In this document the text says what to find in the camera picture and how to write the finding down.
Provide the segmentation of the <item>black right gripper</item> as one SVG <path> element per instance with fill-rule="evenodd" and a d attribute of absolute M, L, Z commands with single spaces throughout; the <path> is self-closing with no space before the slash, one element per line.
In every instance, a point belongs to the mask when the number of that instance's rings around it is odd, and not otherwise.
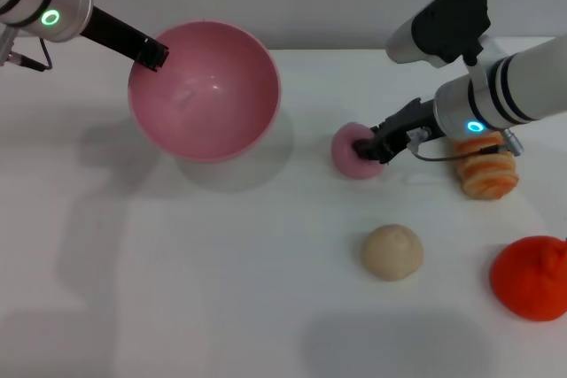
<path fill-rule="evenodd" d="M 434 101 L 423 102 L 418 97 L 378 126 L 370 128 L 373 138 L 377 140 L 356 140 L 353 150 L 362 160 L 385 165 L 407 148 L 410 140 L 408 133 L 422 127 L 428 130 L 426 142 L 445 136 L 435 118 Z"/>

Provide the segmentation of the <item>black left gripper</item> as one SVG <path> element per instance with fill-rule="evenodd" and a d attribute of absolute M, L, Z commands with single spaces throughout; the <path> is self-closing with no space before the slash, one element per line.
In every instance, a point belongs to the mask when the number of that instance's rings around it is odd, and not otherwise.
<path fill-rule="evenodd" d="M 141 31 L 94 7 L 81 35 L 92 42 L 133 59 L 137 64 L 157 72 L 166 62 L 169 48 Z"/>

